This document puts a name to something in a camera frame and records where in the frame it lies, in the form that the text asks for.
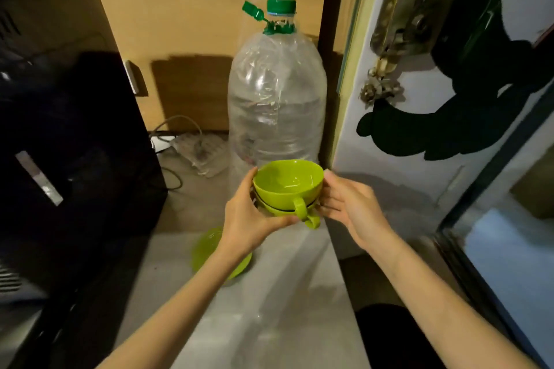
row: large plastic water jug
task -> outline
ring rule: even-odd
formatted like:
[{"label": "large plastic water jug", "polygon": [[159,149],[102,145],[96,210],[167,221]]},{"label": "large plastic water jug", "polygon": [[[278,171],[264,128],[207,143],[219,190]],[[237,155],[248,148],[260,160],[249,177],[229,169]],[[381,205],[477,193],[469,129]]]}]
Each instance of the large plastic water jug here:
[{"label": "large plastic water jug", "polygon": [[230,189],[252,166],[279,159],[317,161],[327,78],[313,42],[294,23],[295,0],[268,0],[266,21],[239,50],[229,76]]}]

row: cup handle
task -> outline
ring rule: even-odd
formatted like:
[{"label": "cup handle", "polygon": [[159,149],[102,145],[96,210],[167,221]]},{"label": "cup handle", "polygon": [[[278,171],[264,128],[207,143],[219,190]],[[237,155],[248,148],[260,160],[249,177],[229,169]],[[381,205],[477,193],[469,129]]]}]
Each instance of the cup handle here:
[{"label": "cup handle", "polygon": [[317,229],[321,224],[321,218],[315,209],[308,210],[308,218],[304,220],[304,224],[310,229]]},{"label": "cup handle", "polygon": [[297,197],[293,200],[294,202],[294,210],[296,212],[296,215],[298,216],[298,219],[301,221],[304,221],[308,218],[308,211],[306,209],[306,203],[304,203],[304,199],[301,197]]}]

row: hand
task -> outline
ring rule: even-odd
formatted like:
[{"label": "hand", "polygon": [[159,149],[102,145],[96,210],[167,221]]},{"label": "hand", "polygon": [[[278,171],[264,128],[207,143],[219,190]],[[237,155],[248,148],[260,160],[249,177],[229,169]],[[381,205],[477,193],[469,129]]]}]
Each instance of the hand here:
[{"label": "hand", "polygon": [[225,206],[225,223],[218,250],[225,250],[237,259],[259,247],[270,233],[299,221],[294,215],[267,217],[254,206],[250,187],[257,171],[258,168],[253,168],[246,174]]},{"label": "hand", "polygon": [[356,244],[367,251],[374,231],[391,228],[372,188],[328,169],[324,175],[320,213],[346,226]]}]

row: forearm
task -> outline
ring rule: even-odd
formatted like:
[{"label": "forearm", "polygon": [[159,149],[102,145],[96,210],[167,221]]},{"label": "forearm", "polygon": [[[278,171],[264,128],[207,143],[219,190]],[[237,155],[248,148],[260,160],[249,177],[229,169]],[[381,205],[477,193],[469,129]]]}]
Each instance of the forearm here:
[{"label": "forearm", "polygon": [[97,369],[169,368],[238,257],[217,250],[197,274]]},{"label": "forearm", "polygon": [[374,233],[368,253],[448,369],[536,368],[396,233],[389,228]]}]

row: stacked cup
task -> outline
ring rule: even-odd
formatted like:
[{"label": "stacked cup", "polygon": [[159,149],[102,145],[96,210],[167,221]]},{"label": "stacked cup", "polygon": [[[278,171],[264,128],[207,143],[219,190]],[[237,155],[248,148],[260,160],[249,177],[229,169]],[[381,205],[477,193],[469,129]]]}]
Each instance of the stacked cup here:
[{"label": "stacked cup", "polygon": [[253,183],[256,198],[270,213],[295,214],[311,229],[320,226],[315,204],[323,169],[318,164],[300,159],[273,161],[258,170]]}]

